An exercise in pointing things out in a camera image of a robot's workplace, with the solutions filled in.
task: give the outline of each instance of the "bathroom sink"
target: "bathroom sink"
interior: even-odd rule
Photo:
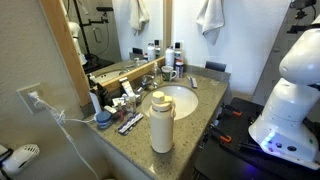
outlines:
[[[178,85],[163,86],[149,92],[142,100],[142,112],[148,117],[150,117],[149,108],[151,106],[152,94],[155,91],[162,91],[166,96],[173,97],[176,103],[176,117],[174,120],[179,120],[188,116],[198,106],[198,97],[191,89]]]
[[[104,83],[106,81],[109,81],[110,79],[118,77],[120,72],[121,72],[121,70],[107,72],[107,73],[101,74],[99,76],[96,76],[95,80],[96,80],[97,83],[101,84],[101,83]]]

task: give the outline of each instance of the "outlet cover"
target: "outlet cover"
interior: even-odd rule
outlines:
[[[28,86],[28,87],[24,87],[24,88],[21,88],[21,89],[17,90],[20,98],[22,99],[23,103],[27,106],[27,108],[29,109],[30,113],[31,114],[35,114],[35,113],[38,113],[38,112],[42,111],[43,109],[37,109],[33,105],[33,102],[31,101],[31,99],[28,96],[28,93],[30,93],[32,91],[37,91],[41,98],[44,97],[43,88],[42,88],[40,83],[37,83],[37,84],[31,85],[31,86]]]

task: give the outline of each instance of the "beige wall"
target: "beige wall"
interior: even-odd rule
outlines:
[[[49,113],[31,115],[16,89],[44,83],[48,101],[82,118],[78,99],[37,0],[0,1],[0,144],[35,143],[40,156],[17,179],[94,179]],[[65,125],[98,175],[107,177],[102,147],[86,125]]]

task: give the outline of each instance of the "white thermos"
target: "white thermos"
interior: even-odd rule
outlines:
[[[161,91],[154,92],[149,113],[152,148],[158,153],[166,153],[173,145],[175,103],[172,97]]]
[[[148,61],[153,61],[156,59],[156,49],[153,43],[148,44]]]
[[[174,67],[174,50],[172,46],[169,46],[166,50],[166,66]]]

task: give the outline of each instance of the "soap dispenser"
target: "soap dispenser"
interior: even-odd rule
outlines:
[[[173,145],[175,103],[171,96],[165,96],[162,91],[156,91],[152,96],[149,109],[151,144],[156,152],[166,153]]]
[[[158,67],[157,62],[153,64],[152,75],[154,76],[153,81],[157,83],[157,86],[160,86],[160,84],[162,83],[162,72],[161,69]]]

